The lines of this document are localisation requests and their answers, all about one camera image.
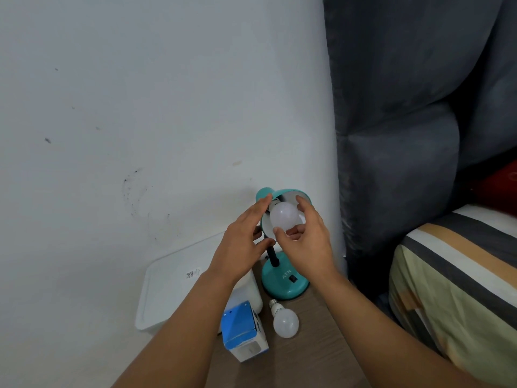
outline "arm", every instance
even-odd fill
[[[122,373],[113,388],[203,387],[224,307],[233,287],[275,241],[256,224],[271,202],[258,201],[224,233],[210,267],[201,274],[162,329]]]
[[[481,387],[476,380],[405,332],[341,276],[327,228],[309,202],[297,197],[306,224],[275,236],[295,268],[321,293],[371,385]]]

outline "white light bulb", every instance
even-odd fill
[[[286,201],[279,202],[271,209],[269,219],[274,228],[279,227],[283,231],[289,230],[301,223],[298,208]]]
[[[276,300],[269,302],[271,314],[273,314],[273,328],[278,336],[282,338],[292,338],[298,332],[300,321],[298,316],[290,309],[285,309]]]

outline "striped bedsheet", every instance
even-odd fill
[[[389,302],[461,369],[517,387],[517,218],[466,205],[413,230],[395,250]]]

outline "barcode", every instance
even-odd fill
[[[201,274],[201,268],[193,269],[193,270],[187,272],[186,279],[191,279],[191,278],[194,278],[194,277],[198,277],[200,274]]]

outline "wooden table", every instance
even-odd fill
[[[300,319],[300,329],[283,339],[273,329],[268,307],[271,299],[260,282],[261,262],[253,268],[264,307],[259,314],[269,351],[240,363],[227,351],[219,335],[212,355],[206,387],[322,387],[366,388],[368,384],[325,302],[309,286],[299,298],[281,302]]]

